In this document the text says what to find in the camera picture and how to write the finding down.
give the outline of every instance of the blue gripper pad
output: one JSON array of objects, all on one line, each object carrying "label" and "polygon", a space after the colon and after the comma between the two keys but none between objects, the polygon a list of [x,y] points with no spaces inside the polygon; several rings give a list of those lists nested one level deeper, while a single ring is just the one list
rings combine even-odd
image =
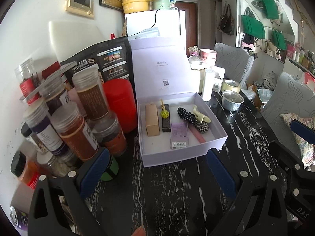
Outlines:
[{"label": "blue gripper pad", "polygon": [[212,149],[207,152],[207,164],[224,194],[234,200],[237,195],[235,181]]},{"label": "blue gripper pad", "polygon": [[86,173],[85,177],[81,181],[80,185],[80,197],[85,199],[89,197],[93,192],[99,181],[100,177],[104,173],[110,161],[109,151],[104,148],[101,155],[95,160]]},{"label": "blue gripper pad", "polygon": [[290,123],[290,129],[306,142],[315,144],[315,131],[298,120],[293,120]]}]

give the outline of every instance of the gray chair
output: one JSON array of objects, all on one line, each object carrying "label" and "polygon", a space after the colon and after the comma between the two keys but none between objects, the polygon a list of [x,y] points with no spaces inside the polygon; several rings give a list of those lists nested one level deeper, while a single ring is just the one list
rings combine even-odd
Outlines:
[{"label": "gray chair", "polygon": [[232,47],[221,42],[215,44],[218,52],[215,65],[225,69],[224,78],[237,81],[242,86],[249,76],[254,58],[240,47]]},{"label": "gray chair", "polygon": [[292,131],[279,117],[280,114],[290,112],[302,118],[315,117],[315,95],[313,91],[296,82],[289,74],[282,72],[276,89],[261,114],[280,143],[301,159],[301,152]]}]

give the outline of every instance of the white box with barcode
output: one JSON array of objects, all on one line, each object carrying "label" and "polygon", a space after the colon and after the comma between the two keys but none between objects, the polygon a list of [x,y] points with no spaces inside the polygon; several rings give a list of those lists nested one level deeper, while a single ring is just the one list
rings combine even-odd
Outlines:
[{"label": "white box with barcode", "polygon": [[[211,148],[222,149],[227,134],[217,117],[193,92],[190,84],[190,65],[182,46],[181,38],[153,37],[130,41],[133,60],[133,75],[138,102],[138,130],[140,152],[144,167],[162,165],[207,154]],[[162,132],[161,100],[170,105],[171,123],[182,122],[177,114],[178,107],[199,112],[211,119],[209,130],[202,136],[206,143],[200,144],[188,131],[188,146],[171,149],[171,132]],[[147,136],[145,130],[145,105],[157,106],[160,135]]]}]

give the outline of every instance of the metal bowl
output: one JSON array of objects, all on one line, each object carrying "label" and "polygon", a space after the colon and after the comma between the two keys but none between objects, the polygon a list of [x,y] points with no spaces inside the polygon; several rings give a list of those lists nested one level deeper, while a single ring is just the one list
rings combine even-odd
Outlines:
[{"label": "metal bowl", "polygon": [[228,111],[236,111],[244,102],[244,98],[232,90],[222,92],[222,106]]}]

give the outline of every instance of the bottle with black cap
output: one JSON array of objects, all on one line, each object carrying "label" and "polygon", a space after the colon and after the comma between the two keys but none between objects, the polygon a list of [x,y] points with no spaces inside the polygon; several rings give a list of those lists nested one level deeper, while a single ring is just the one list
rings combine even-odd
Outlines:
[{"label": "bottle with black cap", "polygon": [[17,151],[11,163],[11,172],[18,177],[18,180],[35,189],[38,178],[46,174],[43,169],[28,159],[21,151]]},{"label": "bottle with black cap", "polygon": [[26,124],[26,122],[23,124],[21,128],[21,134],[36,146],[36,150],[42,154],[45,154],[48,152],[48,149],[43,144],[43,142],[37,137],[37,135],[29,128],[29,126]]}]

